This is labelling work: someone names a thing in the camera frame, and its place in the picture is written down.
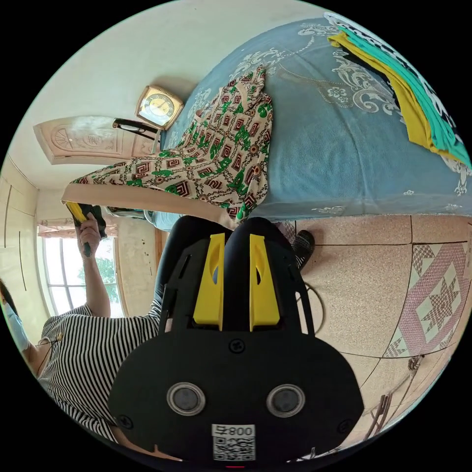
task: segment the ceiling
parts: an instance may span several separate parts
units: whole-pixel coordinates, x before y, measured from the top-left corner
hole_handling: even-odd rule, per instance
[[[238,0],[236,6],[233,0],[177,0],[139,13],[96,37],[55,73],[26,112],[8,153],[37,188],[63,189],[101,166],[52,166],[34,125],[73,116],[133,119],[148,84],[159,84],[185,100],[221,59],[248,39],[286,23],[321,17],[323,11],[296,0]],[[231,23],[238,25],[230,33],[228,23],[221,21],[228,12]],[[196,54],[195,42],[201,54]]]

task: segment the yellow clip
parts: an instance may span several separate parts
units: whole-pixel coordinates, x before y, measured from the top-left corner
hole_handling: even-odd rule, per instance
[[[82,209],[80,208],[80,205],[78,203],[65,202],[65,204],[79,223],[84,223],[85,221],[87,221],[87,217],[82,213]]]
[[[253,331],[254,326],[276,326],[280,314],[264,236],[250,236],[249,254],[249,329]]]
[[[198,325],[217,325],[223,329],[223,265],[225,259],[225,235],[211,235],[206,254],[205,268],[198,291],[193,319]],[[216,283],[213,274],[218,268]]]

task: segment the curtain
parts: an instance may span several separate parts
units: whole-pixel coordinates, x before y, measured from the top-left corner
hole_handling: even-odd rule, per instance
[[[107,236],[117,237],[118,226],[116,220],[103,213],[102,216],[107,224],[107,228],[105,229]],[[76,238],[74,220],[72,218],[40,220],[38,221],[38,236]]]

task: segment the leg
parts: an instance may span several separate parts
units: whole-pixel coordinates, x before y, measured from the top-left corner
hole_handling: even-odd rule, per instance
[[[309,231],[301,230],[292,243],[292,249],[295,252],[296,266],[301,271],[315,250],[315,238]]]
[[[201,239],[219,233],[225,233],[227,241],[232,231],[218,223],[195,216],[183,216],[177,220],[169,234],[157,268],[154,300],[157,301],[159,307],[162,305],[164,287],[172,275],[182,251]]]

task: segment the screw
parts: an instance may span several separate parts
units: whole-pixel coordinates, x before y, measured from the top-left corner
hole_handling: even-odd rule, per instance
[[[125,429],[133,429],[133,422],[124,414],[118,417],[118,423]]]
[[[246,349],[246,346],[245,346],[243,340],[241,340],[241,339],[233,339],[233,340],[230,342],[229,348],[230,348],[230,351],[231,351],[233,354],[241,354],[241,352],[243,352],[244,349]]]
[[[339,434],[346,434],[352,427],[353,421],[351,419],[345,419],[341,421],[338,425],[338,433]]]

